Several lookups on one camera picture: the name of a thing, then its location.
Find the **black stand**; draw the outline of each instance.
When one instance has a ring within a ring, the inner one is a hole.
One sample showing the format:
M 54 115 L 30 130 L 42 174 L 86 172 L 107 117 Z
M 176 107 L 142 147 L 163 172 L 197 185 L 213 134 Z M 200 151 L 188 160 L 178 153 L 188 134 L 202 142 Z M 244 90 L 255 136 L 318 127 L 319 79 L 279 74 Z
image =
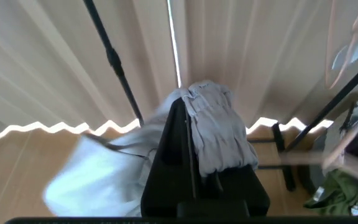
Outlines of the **black stand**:
M 129 87 L 128 81 L 125 78 L 124 70 L 121 66 L 121 61 L 117 52 L 111 46 L 109 37 L 104 30 L 103 23 L 99 17 L 98 11 L 93 3 L 93 0 L 84 0 L 85 6 L 88 9 L 88 12 L 93 20 L 93 23 L 98 30 L 99 36 L 103 42 L 104 47 L 106 48 L 107 58 L 109 60 L 110 66 L 116 72 L 118 79 L 121 82 L 121 85 L 128 97 L 129 102 L 131 103 L 132 109 L 134 110 L 135 115 L 139 119 L 139 123 L 143 125 L 143 117 L 140 113 L 140 110 L 137 106 L 134 95 L 132 94 L 131 88 Z M 285 148 L 284 140 L 282 134 L 278 127 L 278 124 L 272 126 L 272 131 L 274 139 L 250 139 L 249 142 L 258 144 L 258 143 L 271 143 L 275 142 L 277 151 L 279 153 L 288 152 L 295 148 L 296 145 L 314 128 L 318 123 L 320 123 L 329 112 L 331 112 L 335 106 L 349 94 L 354 87 L 358 85 L 358 73 L 357 75 L 320 111 L 320 113 L 315 117 L 313 122 L 309 124 L 289 145 Z M 259 166 L 259 169 L 281 169 L 283 171 L 285 185 L 289 191 L 295 190 L 295 181 L 293 179 L 292 171 L 290 166 Z

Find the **light strip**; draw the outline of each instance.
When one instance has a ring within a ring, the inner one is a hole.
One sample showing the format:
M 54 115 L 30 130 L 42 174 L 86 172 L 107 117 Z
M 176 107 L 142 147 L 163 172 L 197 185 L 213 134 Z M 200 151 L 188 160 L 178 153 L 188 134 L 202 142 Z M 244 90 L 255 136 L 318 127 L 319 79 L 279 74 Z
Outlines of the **light strip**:
M 271 127 L 273 126 L 273 124 L 277 123 L 277 120 L 274 119 L 269 119 L 269 118 L 259 118 L 257 120 L 257 122 L 255 122 L 254 125 L 252 125 L 251 128 L 246 128 L 247 130 L 247 134 L 250 134 L 252 132 L 254 132 L 259 126 L 266 126 L 266 127 Z M 310 133 L 314 133 L 316 132 L 318 129 L 320 128 L 328 128 L 330 125 L 333 124 L 333 121 L 330 120 L 323 120 L 322 122 L 320 122 L 316 127 L 314 127 Z M 120 127 L 118 126 L 118 124 L 116 124 L 114 121 L 107 121 L 106 123 L 104 123 L 102 126 L 100 126 L 97 130 L 93 131 L 92 129 L 90 129 L 89 125 L 87 125 L 86 123 L 82 123 L 80 125 L 78 125 L 77 127 L 71 127 L 69 125 L 67 125 L 64 122 L 60 122 L 58 124 L 53 125 L 52 127 L 46 127 L 44 124 L 40 123 L 40 122 L 34 122 L 32 124 L 26 125 L 26 126 L 19 126 L 19 125 L 9 125 L 3 132 L 0 133 L 0 138 L 4 137 L 7 133 L 11 132 L 11 131 L 20 131 L 20 132 L 26 132 L 26 131 L 32 131 L 34 129 L 42 129 L 48 133 L 57 133 L 61 130 L 67 130 L 73 134 L 81 134 L 85 131 L 90 132 L 91 134 L 100 136 L 102 134 L 104 134 L 108 128 L 113 128 L 115 131 L 124 134 L 127 133 L 128 131 L 139 127 L 139 120 L 135 119 L 133 120 L 131 123 L 129 123 L 127 126 L 125 127 Z M 280 124 L 280 130 L 281 131 L 286 131 L 288 129 L 290 129 L 291 127 L 295 127 L 297 129 L 299 129 L 300 131 L 304 130 L 306 128 L 306 125 L 304 125 L 298 118 L 293 118 L 291 119 L 290 122 L 288 122 L 287 124 Z
M 177 40 L 175 38 L 175 30 L 173 28 L 171 0 L 167 0 L 167 4 L 168 4 L 169 26 L 171 29 L 173 57 L 175 58 L 175 68 L 177 70 L 178 88 L 180 88 L 181 87 L 181 78 L 180 78 L 180 69 L 179 69 L 178 48 L 177 48 Z

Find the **wooden floor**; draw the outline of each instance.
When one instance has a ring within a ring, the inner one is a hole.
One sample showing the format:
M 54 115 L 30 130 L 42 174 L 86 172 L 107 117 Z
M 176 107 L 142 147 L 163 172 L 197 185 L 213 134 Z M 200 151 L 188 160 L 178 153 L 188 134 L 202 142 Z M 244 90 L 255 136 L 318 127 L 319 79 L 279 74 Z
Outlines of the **wooden floor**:
M 287 132 L 287 142 L 296 133 Z M 104 136 L 116 138 L 119 133 L 109 129 Z M 250 137 L 272 137 L 272 134 L 270 129 L 260 128 Z M 41 129 L 26 133 L 11 131 L 0 138 L 0 223 L 14 217 L 53 215 L 42 201 L 42 192 L 63 167 L 78 138 L 78 134 L 68 131 L 50 134 Z M 260 164 L 278 159 L 274 143 L 256 144 L 255 148 Z M 288 192 L 280 170 L 258 170 L 257 175 L 271 199 L 268 215 L 313 215 L 302 208 L 309 196 L 299 183 L 294 192 Z

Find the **green cloth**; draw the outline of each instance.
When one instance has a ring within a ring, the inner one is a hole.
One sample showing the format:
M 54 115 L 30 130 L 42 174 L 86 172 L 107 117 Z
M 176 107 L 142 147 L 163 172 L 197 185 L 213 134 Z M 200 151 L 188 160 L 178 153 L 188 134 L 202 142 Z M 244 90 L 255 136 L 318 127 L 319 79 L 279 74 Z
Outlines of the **green cloth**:
M 322 186 L 303 206 L 320 215 L 352 215 L 352 210 L 358 210 L 358 188 L 348 174 L 336 169 L 327 173 Z

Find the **pink cord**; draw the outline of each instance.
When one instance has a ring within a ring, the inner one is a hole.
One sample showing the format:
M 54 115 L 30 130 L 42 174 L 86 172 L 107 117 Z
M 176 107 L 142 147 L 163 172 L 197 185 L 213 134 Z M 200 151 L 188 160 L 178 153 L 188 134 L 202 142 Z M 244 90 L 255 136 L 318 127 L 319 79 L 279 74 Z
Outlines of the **pink cord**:
M 333 24 L 334 24 L 334 18 L 335 18 L 335 10 L 336 10 L 336 1 L 337 0 L 333 0 L 333 4 L 331 6 L 331 15 L 329 16 L 329 24 L 328 24 L 328 38 L 327 38 L 327 51 L 326 51 L 326 70 L 325 70 L 325 86 L 328 90 L 332 89 L 337 82 L 339 81 L 339 79 L 342 77 L 347 65 L 349 64 L 349 61 L 351 60 L 351 57 L 353 56 L 354 53 L 354 46 L 355 43 L 358 39 L 358 33 L 357 33 L 357 29 L 358 29 L 358 15 L 353 23 L 352 26 L 352 39 L 351 39 L 351 43 L 349 44 L 349 47 L 347 48 L 347 52 L 346 52 L 346 57 L 345 57 L 345 61 L 341 67 L 341 70 L 339 71 L 338 76 L 335 78 L 335 80 L 333 81 L 333 83 L 331 85 L 329 85 L 329 76 L 330 76 L 330 60 L 332 57 L 332 33 L 333 33 Z

